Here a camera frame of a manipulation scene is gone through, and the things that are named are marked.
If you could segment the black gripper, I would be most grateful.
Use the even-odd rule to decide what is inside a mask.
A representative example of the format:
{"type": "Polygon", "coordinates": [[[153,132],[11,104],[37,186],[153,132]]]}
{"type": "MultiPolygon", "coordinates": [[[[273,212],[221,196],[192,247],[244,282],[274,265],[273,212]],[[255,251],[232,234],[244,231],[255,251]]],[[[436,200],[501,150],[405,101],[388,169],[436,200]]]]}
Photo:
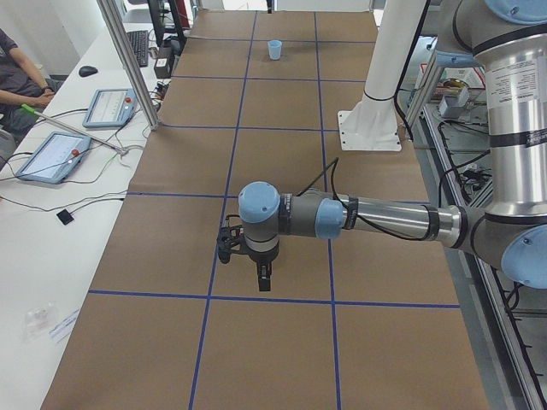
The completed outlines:
{"type": "Polygon", "coordinates": [[[272,262],[278,257],[279,248],[259,252],[251,249],[249,257],[256,263],[257,282],[259,291],[271,290],[272,262]]]}

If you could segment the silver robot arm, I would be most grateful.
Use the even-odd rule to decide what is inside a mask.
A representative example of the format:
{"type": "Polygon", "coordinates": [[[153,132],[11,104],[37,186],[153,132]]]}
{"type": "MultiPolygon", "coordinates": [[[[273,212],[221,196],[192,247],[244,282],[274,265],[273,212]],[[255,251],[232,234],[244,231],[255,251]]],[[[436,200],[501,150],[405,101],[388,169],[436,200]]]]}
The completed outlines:
{"type": "Polygon", "coordinates": [[[546,285],[546,4],[444,1],[438,56],[485,69],[491,203],[485,208],[405,205],[307,188],[281,194],[266,182],[238,197],[241,225],[218,236],[218,255],[248,255],[268,290],[283,235],[334,239],[344,230],[437,241],[475,255],[525,286],[546,285]]]}

